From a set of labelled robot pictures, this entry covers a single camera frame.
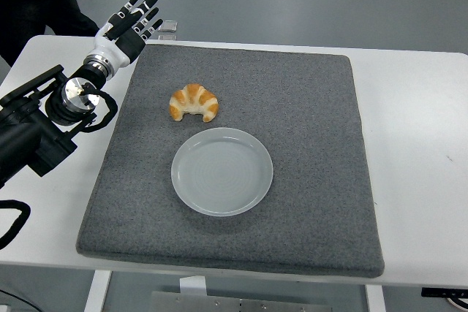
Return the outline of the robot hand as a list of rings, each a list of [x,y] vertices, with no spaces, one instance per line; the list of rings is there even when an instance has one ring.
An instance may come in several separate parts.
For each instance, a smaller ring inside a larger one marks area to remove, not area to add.
[[[129,66],[143,51],[146,42],[162,25],[156,19],[158,0],[129,0],[94,37],[94,49],[86,56],[85,64],[99,64],[114,75]]]

